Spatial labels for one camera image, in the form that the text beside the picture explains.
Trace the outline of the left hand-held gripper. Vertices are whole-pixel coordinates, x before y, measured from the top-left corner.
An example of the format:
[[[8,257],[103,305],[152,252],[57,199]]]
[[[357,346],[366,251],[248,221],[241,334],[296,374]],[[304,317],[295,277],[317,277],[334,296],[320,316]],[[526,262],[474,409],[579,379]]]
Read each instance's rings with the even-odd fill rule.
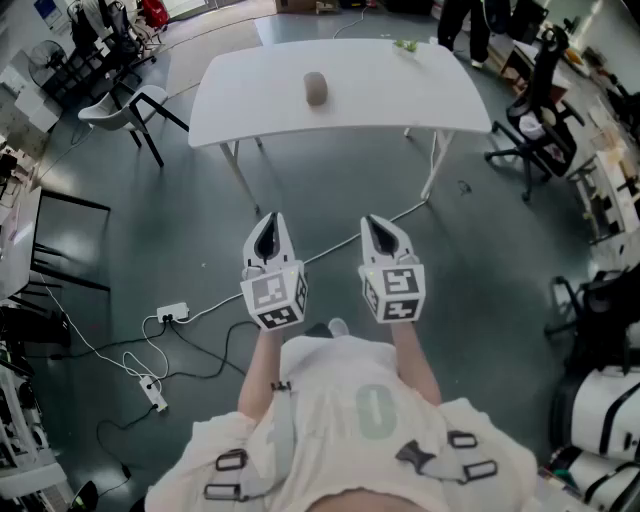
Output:
[[[252,319],[264,331],[301,323],[308,283],[282,213],[269,213],[256,224],[245,241],[243,260],[241,290]]]

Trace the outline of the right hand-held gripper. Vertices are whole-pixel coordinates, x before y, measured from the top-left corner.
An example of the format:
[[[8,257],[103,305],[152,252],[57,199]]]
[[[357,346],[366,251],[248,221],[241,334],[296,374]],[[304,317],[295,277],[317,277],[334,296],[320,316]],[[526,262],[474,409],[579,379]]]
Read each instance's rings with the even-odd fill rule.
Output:
[[[408,234],[377,215],[360,221],[362,295],[379,324],[416,321],[426,299],[425,270]]]

